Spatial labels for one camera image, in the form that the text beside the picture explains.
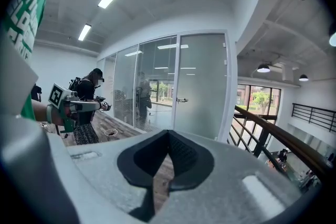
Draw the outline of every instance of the grey surface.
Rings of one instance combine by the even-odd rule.
[[[139,223],[125,212],[141,204],[144,190],[128,184],[116,161],[123,149],[156,133],[68,149],[60,138],[49,135],[61,180],[82,222]],[[242,183],[248,175],[257,176],[285,207],[300,197],[288,179],[247,152],[201,136],[180,134],[210,150],[215,158],[214,170],[197,188],[170,193],[169,199],[150,223],[263,222],[266,217]],[[69,155],[85,152],[96,152],[98,157],[72,161]]]

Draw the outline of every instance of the black top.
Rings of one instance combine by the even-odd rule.
[[[39,86],[34,86],[31,91],[31,98],[33,100],[39,101],[38,93],[42,93],[42,89]]]
[[[80,81],[77,87],[78,97],[81,101],[93,100],[94,89],[91,81],[83,80]],[[92,112],[83,112],[79,116],[80,124],[90,123],[92,117]]]

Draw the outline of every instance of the black railing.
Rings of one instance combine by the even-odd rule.
[[[276,157],[272,155],[270,151],[268,151],[265,147],[267,137],[272,135],[276,138],[280,143],[282,143],[285,147],[287,147],[293,154],[295,154],[301,161],[303,161],[309,169],[311,169],[314,174],[318,177],[318,179],[323,182],[330,175],[332,170],[332,164],[328,162],[320,153],[315,151],[309,145],[305,144],[303,141],[299,140],[295,136],[281,129],[280,127],[266,121],[258,115],[254,115],[238,106],[235,107],[235,110],[244,115],[248,120],[255,122],[262,128],[261,134],[259,138],[255,137],[253,133],[245,127],[235,116],[234,120],[238,122],[238,124],[244,129],[251,139],[253,139],[256,143],[254,150],[252,151],[248,144],[243,139],[242,135],[239,131],[233,126],[232,129],[239,137],[238,143],[235,141],[232,133],[229,133],[230,138],[235,146],[239,144],[241,141],[245,147],[245,150],[253,153],[254,156],[258,157],[261,152],[263,152],[269,161],[273,164],[274,168],[280,173],[284,174],[288,177],[287,173],[284,170],[284,167],[281,163],[278,162]]]
[[[336,132],[336,111],[293,103],[292,117],[323,127],[329,132]]]

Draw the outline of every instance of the door frame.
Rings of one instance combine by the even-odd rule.
[[[224,107],[222,114],[222,122],[218,131],[217,138],[215,140],[226,143],[228,138],[228,133],[231,127],[234,106],[230,109],[232,102],[230,102],[233,92],[237,92],[237,56],[236,49],[231,48],[228,38],[227,30],[194,30],[187,31],[177,34],[176,40],[176,57],[175,57],[175,75],[174,75],[174,94],[173,94],[173,107],[172,107],[172,129],[175,130],[175,118],[176,118],[176,103],[177,103],[177,89],[178,89],[178,78],[180,70],[180,52],[181,52],[181,38],[184,36],[195,36],[195,35],[206,35],[206,34],[224,34],[224,42],[226,44],[226,74],[223,74],[223,79],[226,80],[226,92],[224,97]]]

